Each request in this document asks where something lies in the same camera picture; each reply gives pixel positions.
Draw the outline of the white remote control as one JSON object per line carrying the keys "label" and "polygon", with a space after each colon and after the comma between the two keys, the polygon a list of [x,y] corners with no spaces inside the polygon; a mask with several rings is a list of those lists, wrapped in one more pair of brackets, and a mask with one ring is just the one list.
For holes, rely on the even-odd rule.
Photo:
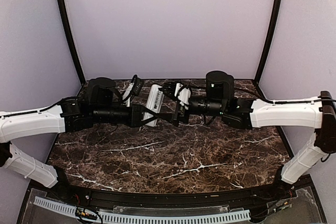
{"label": "white remote control", "polygon": [[[159,113],[161,110],[161,106],[162,106],[162,102],[164,99],[164,94],[162,91],[159,90],[159,88],[161,88],[162,86],[157,85],[157,84],[153,84],[151,86],[151,90],[149,93],[149,97],[146,103],[146,108],[150,109],[151,111],[155,112],[155,113]],[[143,116],[143,120],[147,120],[149,118],[152,118],[153,115],[145,112],[144,116]],[[146,124],[146,126],[151,126],[151,127],[155,127],[157,123],[157,119],[149,122]]]}

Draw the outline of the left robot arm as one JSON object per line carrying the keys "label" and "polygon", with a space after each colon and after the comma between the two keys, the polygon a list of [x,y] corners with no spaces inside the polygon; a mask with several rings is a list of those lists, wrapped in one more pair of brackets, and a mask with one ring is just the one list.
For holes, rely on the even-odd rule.
{"label": "left robot arm", "polygon": [[68,185],[64,171],[29,156],[12,140],[45,133],[77,132],[96,123],[141,127],[155,120],[162,103],[160,86],[154,84],[147,106],[132,104],[132,98],[139,95],[143,85],[143,80],[134,76],[126,91],[120,93],[113,80],[100,77],[88,82],[81,97],[67,97],[30,111],[1,112],[1,167],[53,188],[63,201],[71,200],[74,189]]}

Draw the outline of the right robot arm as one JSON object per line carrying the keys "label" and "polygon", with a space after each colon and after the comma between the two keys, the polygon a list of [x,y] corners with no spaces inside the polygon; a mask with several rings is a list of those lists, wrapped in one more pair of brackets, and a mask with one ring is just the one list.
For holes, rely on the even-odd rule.
{"label": "right robot arm", "polygon": [[176,101],[171,123],[187,122],[190,115],[211,116],[236,129],[266,126],[303,126],[314,130],[306,145],[281,169],[274,184],[268,188],[273,200],[280,199],[299,177],[318,161],[327,160],[335,153],[335,100],[329,91],[317,97],[299,100],[244,99],[234,96],[234,77],[223,71],[206,74],[206,95],[192,95],[193,86],[179,82],[166,82],[159,88]]}

